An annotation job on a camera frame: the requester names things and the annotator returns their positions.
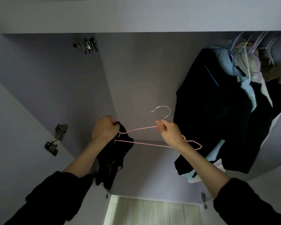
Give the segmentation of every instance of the metal hanger hook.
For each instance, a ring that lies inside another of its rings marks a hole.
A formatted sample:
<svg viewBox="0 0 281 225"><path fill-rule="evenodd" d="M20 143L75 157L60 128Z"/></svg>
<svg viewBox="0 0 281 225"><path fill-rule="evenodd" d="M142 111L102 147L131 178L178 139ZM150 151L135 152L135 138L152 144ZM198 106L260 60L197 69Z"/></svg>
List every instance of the metal hanger hook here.
<svg viewBox="0 0 281 225"><path fill-rule="evenodd" d="M167 108L170 110L169 114L168 114L167 116L165 116L165 118L164 118L164 119L166 119L166 118L171 114L171 108L169 108L168 106L164 106L164 107L167 107Z"/></svg>

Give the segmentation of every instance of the person's left hand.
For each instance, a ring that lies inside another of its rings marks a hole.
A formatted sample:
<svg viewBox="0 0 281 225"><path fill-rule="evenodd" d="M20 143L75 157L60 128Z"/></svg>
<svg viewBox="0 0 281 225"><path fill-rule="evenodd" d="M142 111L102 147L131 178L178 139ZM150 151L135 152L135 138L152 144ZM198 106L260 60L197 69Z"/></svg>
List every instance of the person's left hand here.
<svg viewBox="0 0 281 225"><path fill-rule="evenodd" d="M115 123L116 120L111 115L98 120L92 131L93 141L105 146L120 130L120 125Z"/></svg>

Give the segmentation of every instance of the hand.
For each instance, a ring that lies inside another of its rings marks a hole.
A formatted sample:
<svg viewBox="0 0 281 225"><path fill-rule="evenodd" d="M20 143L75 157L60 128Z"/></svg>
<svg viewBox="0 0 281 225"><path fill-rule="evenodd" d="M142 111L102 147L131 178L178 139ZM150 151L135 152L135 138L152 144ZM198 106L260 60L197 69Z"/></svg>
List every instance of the hand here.
<svg viewBox="0 0 281 225"><path fill-rule="evenodd" d="M160 131L164 141L174 149L179 149L183 145L189 145L181 135L178 125L168 120L157 120L157 130Z"/></svg>
<svg viewBox="0 0 281 225"><path fill-rule="evenodd" d="M111 141L120 130L120 125L116 124L113 116L106 116L96 122L92 131L93 142L102 143L105 145Z"/></svg>

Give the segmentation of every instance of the light wood floor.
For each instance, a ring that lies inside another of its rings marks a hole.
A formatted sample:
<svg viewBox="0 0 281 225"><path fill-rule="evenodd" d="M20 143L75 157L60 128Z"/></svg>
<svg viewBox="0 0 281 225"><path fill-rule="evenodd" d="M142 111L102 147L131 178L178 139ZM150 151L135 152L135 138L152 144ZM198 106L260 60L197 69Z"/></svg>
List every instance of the light wood floor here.
<svg viewBox="0 0 281 225"><path fill-rule="evenodd" d="M104 225L204 225L199 206L112 196Z"/></svg>

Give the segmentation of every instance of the black shirt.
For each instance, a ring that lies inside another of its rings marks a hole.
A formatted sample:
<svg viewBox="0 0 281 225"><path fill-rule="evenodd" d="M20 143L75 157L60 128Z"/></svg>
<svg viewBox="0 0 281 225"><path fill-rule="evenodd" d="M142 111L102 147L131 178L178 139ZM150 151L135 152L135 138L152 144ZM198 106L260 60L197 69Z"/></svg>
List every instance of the black shirt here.
<svg viewBox="0 0 281 225"><path fill-rule="evenodd" d="M92 182L91 174L78 178L57 171L35 187L26 204L5 224L64 224L77 214ZM214 208L228 225L281 224L281 214L236 178L222 187Z"/></svg>

